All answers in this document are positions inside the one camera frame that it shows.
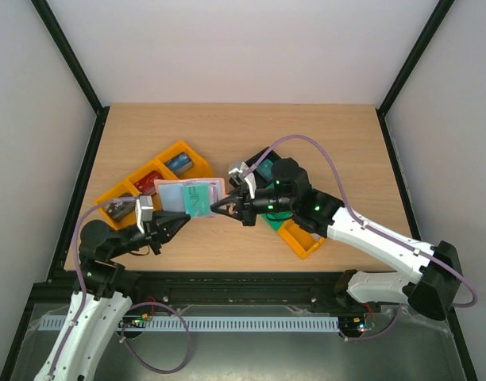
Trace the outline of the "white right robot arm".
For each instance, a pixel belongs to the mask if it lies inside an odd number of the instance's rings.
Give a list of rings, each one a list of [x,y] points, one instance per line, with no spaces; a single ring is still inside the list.
[[[272,183],[259,188],[253,175],[212,212],[253,226],[257,216],[290,214],[307,233],[340,241],[392,267],[390,273],[350,271],[335,291],[337,305],[346,311],[361,303],[406,303],[426,318],[442,321],[461,285],[461,264],[456,248],[405,237],[351,210],[346,202],[313,188],[307,171],[292,158],[277,160]]]

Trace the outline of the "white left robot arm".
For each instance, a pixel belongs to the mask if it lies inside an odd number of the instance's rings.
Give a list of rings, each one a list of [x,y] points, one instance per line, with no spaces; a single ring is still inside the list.
[[[65,322],[36,380],[92,380],[118,323],[130,311],[138,274],[114,258],[162,246],[190,221],[185,213],[154,211],[142,224],[116,230],[101,220],[89,221],[76,238],[78,282]]]

